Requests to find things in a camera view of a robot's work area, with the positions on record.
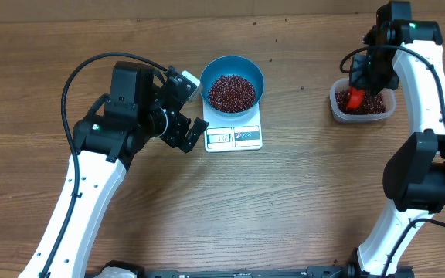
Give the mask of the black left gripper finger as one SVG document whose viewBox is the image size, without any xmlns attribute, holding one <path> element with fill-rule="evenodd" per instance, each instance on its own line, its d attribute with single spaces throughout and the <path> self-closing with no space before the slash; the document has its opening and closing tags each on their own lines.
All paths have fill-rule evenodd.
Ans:
<svg viewBox="0 0 445 278">
<path fill-rule="evenodd" d="M 189 92 L 186 89 L 188 80 L 182 76 L 182 72 L 170 66 L 165 72 L 165 76 L 167 77 L 166 84 L 174 90 L 174 96 L 182 103 L 188 102 Z"/>
<path fill-rule="evenodd" d="M 182 140 L 182 143 L 179 148 L 185 153 L 189 153 L 190 151 L 192 151 L 198 139 L 200 138 L 202 133 L 207 129 L 208 126 L 209 122 L 206 122 L 203 119 L 197 117 L 195 119 L 195 123 L 188 130 L 187 134 Z"/>
</svg>

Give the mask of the orange scoop with blue handle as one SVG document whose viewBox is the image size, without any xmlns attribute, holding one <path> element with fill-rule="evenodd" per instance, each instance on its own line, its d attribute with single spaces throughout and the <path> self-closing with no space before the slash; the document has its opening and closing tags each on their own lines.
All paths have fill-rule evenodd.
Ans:
<svg viewBox="0 0 445 278">
<path fill-rule="evenodd" d="M 348 89 L 348 102 L 346 104 L 346 109 L 347 110 L 358 109 L 362 104 L 364 95 L 365 95 L 364 90 L 350 87 Z"/>
</svg>

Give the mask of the clear plastic bean container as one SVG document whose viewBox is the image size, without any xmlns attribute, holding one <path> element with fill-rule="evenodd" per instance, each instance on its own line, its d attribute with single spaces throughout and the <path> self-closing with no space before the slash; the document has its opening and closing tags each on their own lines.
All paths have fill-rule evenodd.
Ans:
<svg viewBox="0 0 445 278">
<path fill-rule="evenodd" d="M 368 123 L 377 120 L 384 120 L 390 117 L 396 109 L 396 97 L 393 90 L 384 89 L 380 92 L 384 104 L 386 105 L 386 112 L 380 114 L 363 114 L 363 115 L 352 115 L 343 113 L 339 107 L 337 100 L 335 99 L 335 93 L 337 91 L 347 90 L 349 88 L 348 78 L 342 78 L 334 82 L 331 86 L 329 99 L 331 103 L 331 111 L 333 118 L 343 124 L 360 124 Z"/>
</svg>

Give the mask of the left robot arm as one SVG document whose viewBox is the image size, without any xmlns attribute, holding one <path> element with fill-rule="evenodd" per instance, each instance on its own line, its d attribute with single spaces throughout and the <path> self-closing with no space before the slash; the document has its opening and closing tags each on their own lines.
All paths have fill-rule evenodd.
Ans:
<svg viewBox="0 0 445 278">
<path fill-rule="evenodd" d="M 110 92 L 73 129 L 66 180 L 43 237 L 22 277 L 82 277 L 104 213 L 133 157 L 154 138 L 190 152 L 208 124 L 180 112 L 202 89 L 174 67 L 120 61 Z"/>
</svg>

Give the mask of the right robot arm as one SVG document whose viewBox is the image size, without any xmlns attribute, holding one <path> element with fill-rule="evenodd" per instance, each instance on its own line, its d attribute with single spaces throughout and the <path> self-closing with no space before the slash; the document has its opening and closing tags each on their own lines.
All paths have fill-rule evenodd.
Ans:
<svg viewBox="0 0 445 278">
<path fill-rule="evenodd" d="M 445 74 L 443 37 L 435 21 L 416 21 L 407 1 L 376 12 L 364 47 L 345 58 L 349 86 L 375 96 L 402 88 L 409 137 L 385 166 L 385 208 L 369 237 L 352 253 L 343 277 L 411 277 L 400 257 L 420 228 L 445 228 L 434 215 L 445 206 Z"/>
</svg>

